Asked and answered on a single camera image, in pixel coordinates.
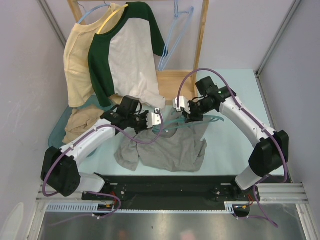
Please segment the teal hanger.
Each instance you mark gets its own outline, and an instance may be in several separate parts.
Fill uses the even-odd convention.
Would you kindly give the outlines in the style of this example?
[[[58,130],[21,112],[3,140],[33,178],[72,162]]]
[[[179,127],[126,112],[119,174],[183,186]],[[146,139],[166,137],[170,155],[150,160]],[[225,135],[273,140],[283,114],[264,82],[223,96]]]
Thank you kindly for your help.
[[[174,130],[188,128],[190,130],[193,130],[196,134],[204,134],[209,124],[225,121],[223,117],[216,115],[204,115],[202,121],[186,123],[186,120],[187,119],[181,113],[173,111],[167,116],[162,131],[164,133],[169,133]]]

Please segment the grey t-shirt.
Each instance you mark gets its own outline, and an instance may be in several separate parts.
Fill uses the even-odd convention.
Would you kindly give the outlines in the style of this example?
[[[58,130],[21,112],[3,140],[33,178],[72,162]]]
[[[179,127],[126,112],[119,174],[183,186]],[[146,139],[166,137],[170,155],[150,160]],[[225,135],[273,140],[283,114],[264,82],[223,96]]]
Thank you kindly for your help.
[[[166,115],[176,112],[171,108]],[[116,162],[130,171],[135,171],[139,163],[144,166],[169,172],[197,172],[204,162],[207,142],[204,134],[193,130],[178,129],[169,133],[161,132],[152,144],[140,144],[124,138],[116,153]]]

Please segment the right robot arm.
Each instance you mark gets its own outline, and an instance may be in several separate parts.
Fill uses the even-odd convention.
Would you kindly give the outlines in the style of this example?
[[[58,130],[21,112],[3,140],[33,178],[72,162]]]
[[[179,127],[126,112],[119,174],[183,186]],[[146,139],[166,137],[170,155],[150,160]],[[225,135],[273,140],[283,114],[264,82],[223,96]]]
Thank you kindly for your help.
[[[173,100],[174,108],[182,112],[186,122],[200,122],[206,113],[215,110],[232,121],[253,147],[248,167],[235,178],[235,185],[230,188],[231,196],[242,201],[248,196],[249,188],[280,167],[287,178],[288,134],[284,130],[276,131],[256,118],[228,85],[219,88],[209,76],[195,85],[200,93],[198,101],[187,100],[182,95]]]

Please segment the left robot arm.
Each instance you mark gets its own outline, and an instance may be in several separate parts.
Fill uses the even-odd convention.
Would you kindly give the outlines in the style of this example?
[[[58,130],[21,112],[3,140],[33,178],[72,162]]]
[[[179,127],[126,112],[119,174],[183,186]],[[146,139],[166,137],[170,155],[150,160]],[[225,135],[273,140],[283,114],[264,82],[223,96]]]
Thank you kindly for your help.
[[[92,192],[100,200],[107,199],[111,188],[104,178],[97,173],[81,173],[79,167],[101,144],[119,133],[124,134],[127,128],[136,133],[147,130],[149,114],[138,99],[125,96],[120,104],[103,112],[81,136],[60,148],[48,148],[40,176],[43,195],[68,197],[80,191]]]

